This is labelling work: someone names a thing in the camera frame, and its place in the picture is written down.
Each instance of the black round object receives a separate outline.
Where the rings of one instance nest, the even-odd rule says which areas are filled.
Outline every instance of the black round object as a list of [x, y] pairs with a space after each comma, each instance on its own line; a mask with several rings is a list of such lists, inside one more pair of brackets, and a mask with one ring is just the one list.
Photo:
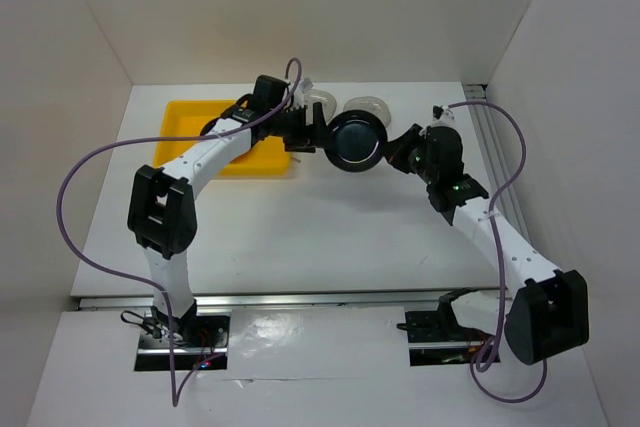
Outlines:
[[364, 110], [343, 112], [329, 122], [329, 162], [346, 172], [364, 172], [382, 159], [387, 130], [375, 115]]

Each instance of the white floor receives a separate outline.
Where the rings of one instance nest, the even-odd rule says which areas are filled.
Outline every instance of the white floor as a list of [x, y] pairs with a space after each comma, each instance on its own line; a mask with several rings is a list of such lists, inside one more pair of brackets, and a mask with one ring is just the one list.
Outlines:
[[[382, 98], [390, 138], [431, 122], [434, 104], [464, 100], [459, 83], [320, 84], [344, 103]], [[235, 99], [249, 85], [134, 87], [119, 140], [154, 136], [176, 99]], [[485, 186], [487, 171], [471, 117], [455, 112], [468, 172]], [[107, 266], [147, 276], [126, 217], [135, 171], [155, 144], [113, 153], [85, 245]], [[199, 231], [189, 249], [195, 293], [273, 293], [447, 289], [495, 286], [497, 275], [467, 239], [433, 211], [424, 183], [382, 162], [363, 174], [334, 168], [322, 152], [296, 155], [287, 178], [212, 181], [197, 202]], [[72, 294], [149, 294], [146, 286], [80, 265]]]
[[[229, 369], [199, 373], [174, 409], [168, 373], [133, 371], [138, 329], [118, 316], [63, 314], [29, 427], [606, 426], [582, 349], [550, 361], [534, 400], [499, 404], [467, 366], [409, 367], [396, 307], [234, 313]], [[522, 395], [540, 366], [507, 350], [482, 380]]]

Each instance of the yellow tray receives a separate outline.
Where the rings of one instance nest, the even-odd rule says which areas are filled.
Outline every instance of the yellow tray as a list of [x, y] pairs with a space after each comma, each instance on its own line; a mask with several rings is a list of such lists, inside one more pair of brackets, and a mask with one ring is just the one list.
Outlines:
[[[234, 100], [174, 100], [167, 104], [164, 113], [162, 137], [199, 135], [208, 121], [219, 116]], [[154, 167], [175, 159], [195, 142], [158, 142], [153, 157]], [[228, 164], [220, 175], [265, 176], [283, 175], [290, 155], [284, 151], [284, 143], [277, 137], [258, 142], [253, 149]]]

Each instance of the white wall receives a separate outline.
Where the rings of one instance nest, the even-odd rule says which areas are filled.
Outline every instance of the white wall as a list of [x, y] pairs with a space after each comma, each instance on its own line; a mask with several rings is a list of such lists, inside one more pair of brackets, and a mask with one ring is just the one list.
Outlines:
[[486, 82], [529, 0], [87, 0], [134, 84]]
[[[77, 261], [55, 225], [63, 175], [113, 140], [131, 90], [84, 0], [0, 0], [0, 412], [26, 423]], [[82, 245], [108, 156], [89, 165], [67, 208]]]
[[517, 191], [533, 241], [589, 283], [585, 351], [613, 427], [640, 416], [639, 79], [640, 0], [533, 0], [489, 84], [528, 140]]

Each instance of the robotic arm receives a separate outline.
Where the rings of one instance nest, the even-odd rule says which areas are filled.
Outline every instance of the robotic arm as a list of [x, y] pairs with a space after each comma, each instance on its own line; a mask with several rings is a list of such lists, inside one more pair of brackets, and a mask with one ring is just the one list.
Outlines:
[[[231, 106], [206, 128], [221, 133], [245, 125], [273, 109], [288, 84], [260, 76], [254, 92]], [[448, 125], [423, 129], [413, 125], [391, 142], [384, 125], [372, 114], [349, 111], [327, 125], [322, 105], [313, 105], [313, 123], [297, 99], [267, 122], [225, 138], [197, 143], [179, 158], [154, 169], [144, 166], [134, 179], [128, 227], [144, 249], [152, 279], [163, 285], [171, 300], [177, 332], [189, 341], [199, 328], [197, 306], [189, 288], [186, 249], [195, 237], [195, 199], [202, 188], [236, 157], [267, 136], [281, 137], [289, 152], [323, 149], [327, 159], [348, 172], [363, 172], [382, 158], [425, 183], [433, 208], [473, 242], [498, 267], [491, 228], [493, 215], [503, 243], [506, 284], [513, 300], [505, 336], [516, 357], [533, 364], [588, 340], [586, 283], [576, 271], [562, 272], [538, 254], [497, 211], [489, 214], [488, 193], [464, 173], [462, 140]], [[439, 119], [442, 109], [434, 108]], [[496, 301], [464, 290], [446, 297], [456, 325], [491, 332], [496, 325]], [[167, 323], [162, 295], [156, 294], [153, 316]]]

